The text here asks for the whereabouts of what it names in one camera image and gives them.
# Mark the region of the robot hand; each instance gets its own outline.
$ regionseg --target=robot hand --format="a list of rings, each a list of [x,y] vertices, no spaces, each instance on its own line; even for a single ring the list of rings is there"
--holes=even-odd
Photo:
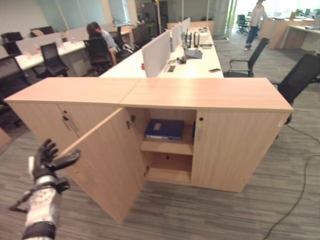
[[[56,144],[48,139],[34,156],[29,157],[29,173],[34,180],[34,187],[9,208],[11,211],[27,213],[23,240],[55,239],[61,193],[70,188],[68,180],[57,177],[56,171],[71,166],[81,155],[80,150],[76,150],[70,155],[54,159],[58,153],[55,147]],[[27,200],[28,210],[18,208]]]

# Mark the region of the cabinet shelf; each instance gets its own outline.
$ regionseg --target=cabinet shelf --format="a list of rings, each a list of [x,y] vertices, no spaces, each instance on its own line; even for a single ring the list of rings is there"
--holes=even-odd
[[[166,140],[145,138],[140,146],[141,151],[193,155],[194,143],[192,140],[193,126],[186,124],[182,132],[182,140]]]
[[[190,185],[192,156],[154,153],[147,175],[149,181]]]

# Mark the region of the jeans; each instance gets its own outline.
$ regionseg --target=jeans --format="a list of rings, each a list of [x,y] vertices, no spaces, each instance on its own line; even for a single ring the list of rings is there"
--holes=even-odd
[[[246,45],[245,45],[246,49],[251,48],[251,43],[254,41],[256,35],[258,34],[258,30],[259,30],[258,26],[251,26],[248,38],[246,40]]]

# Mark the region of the open cabinet door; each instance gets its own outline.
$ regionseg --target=open cabinet door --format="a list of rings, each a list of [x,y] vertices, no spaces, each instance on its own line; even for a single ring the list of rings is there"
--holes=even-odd
[[[146,182],[146,167],[130,116],[119,108],[63,151],[81,150],[66,171],[115,221],[121,223]]]

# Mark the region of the black cable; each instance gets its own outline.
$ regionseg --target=black cable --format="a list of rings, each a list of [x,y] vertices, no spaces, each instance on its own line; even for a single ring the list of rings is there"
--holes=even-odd
[[[9,143],[7,143],[6,147],[4,148],[4,150],[2,150],[2,152],[0,152],[0,156],[11,146],[11,144],[17,140],[19,137],[21,137],[23,134],[29,133],[30,130],[24,131],[20,134],[18,134],[17,136],[15,136]]]
[[[299,133],[302,133],[302,134],[305,134],[307,135],[308,137],[312,138],[313,140],[317,141],[319,144],[320,144],[320,140],[315,138],[314,136],[304,132],[304,131],[301,131],[299,129],[296,129],[290,125],[287,125],[289,128],[299,132]],[[266,240],[267,238],[270,237],[273,229],[279,225],[283,220],[285,220],[292,212],[293,210],[297,207],[297,205],[299,204],[300,200],[302,199],[304,193],[305,193],[305,189],[306,189],[306,183],[307,183],[307,169],[308,169],[308,165],[309,165],[309,162],[312,158],[314,157],[320,157],[320,154],[314,154],[314,155],[311,155],[308,157],[308,159],[306,160],[305,162],[305,165],[304,165],[304,174],[303,174],[303,185],[302,185],[302,190],[301,190],[301,193],[300,193],[300,196],[299,198],[297,199],[297,201],[294,203],[294,205],[292,206],[292,208],[279,220],[277,221],[275,224],[272,225],[272,227],[269,229],[268,233],[265,235],[265,237],[263,238],[263,240]]]
[[[308,134],[308,133],[306,133],[306,132],[304,132],[304,131],[301,131],[301,130],[299,130],[299,129],[296,129],[296,128],[294,128],[293,126],[290,126],[289,124],[287,124],[287,126],[288,126],[289,128],[291,128],[291,129],[293,129],[293,130],[296,130],[296,131],[299,132],[299,133],[302,133],[302,134],[304,134],[304,135],[307,135],[308,137],[312,138],[313,140],[316,140],[316,141],[320,144],[320,140],[317,139],[316,137],[314,137],[314,136],[312,136],[312,135],[310,135],[310,134]]]

